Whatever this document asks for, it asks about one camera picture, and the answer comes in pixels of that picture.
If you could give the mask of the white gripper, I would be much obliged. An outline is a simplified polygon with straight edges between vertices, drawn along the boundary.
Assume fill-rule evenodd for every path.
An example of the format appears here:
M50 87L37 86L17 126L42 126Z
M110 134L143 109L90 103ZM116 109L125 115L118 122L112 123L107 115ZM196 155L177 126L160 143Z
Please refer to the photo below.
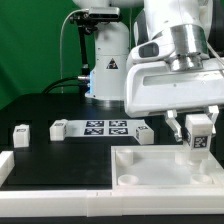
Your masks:
M165 59L173 50L174 45L171 45L159 52L155 41L131 50L127 60L124 105L130 117L167 111L165 122L174 132L175 140L181 142L182 131L176 111L197 111L208 106L206 114L213 124L216 123L217 105L224 105L224 65L212 58L204 60L199 70L172 72Z

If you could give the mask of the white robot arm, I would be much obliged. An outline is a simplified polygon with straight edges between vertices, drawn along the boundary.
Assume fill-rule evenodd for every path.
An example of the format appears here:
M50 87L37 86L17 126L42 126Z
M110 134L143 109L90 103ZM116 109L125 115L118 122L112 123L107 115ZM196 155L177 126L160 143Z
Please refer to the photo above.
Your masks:
M90 102L123 102L130 117L163 114L177 140L179 112L224 104L224 62L208 41L218 0L73 0L95 35Z

